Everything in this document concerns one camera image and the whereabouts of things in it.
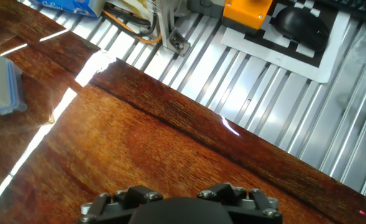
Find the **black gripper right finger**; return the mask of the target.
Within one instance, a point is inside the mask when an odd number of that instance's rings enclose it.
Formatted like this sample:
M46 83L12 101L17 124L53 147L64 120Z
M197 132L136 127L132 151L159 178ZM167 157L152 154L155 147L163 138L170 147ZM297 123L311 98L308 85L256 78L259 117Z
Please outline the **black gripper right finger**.
M282 224L278 201L260 189L246 190L230 183L219 183L197 194L197 198L222 206L233 223Z

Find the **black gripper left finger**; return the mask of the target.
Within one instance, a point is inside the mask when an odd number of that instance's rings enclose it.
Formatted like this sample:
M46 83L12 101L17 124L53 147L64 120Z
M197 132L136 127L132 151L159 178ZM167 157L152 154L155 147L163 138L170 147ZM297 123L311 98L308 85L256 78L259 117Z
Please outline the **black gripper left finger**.
M102 193L93 202L81 206L78 223L129 223L138 208L162 199L161 193L143 185L117 190L112 195Z

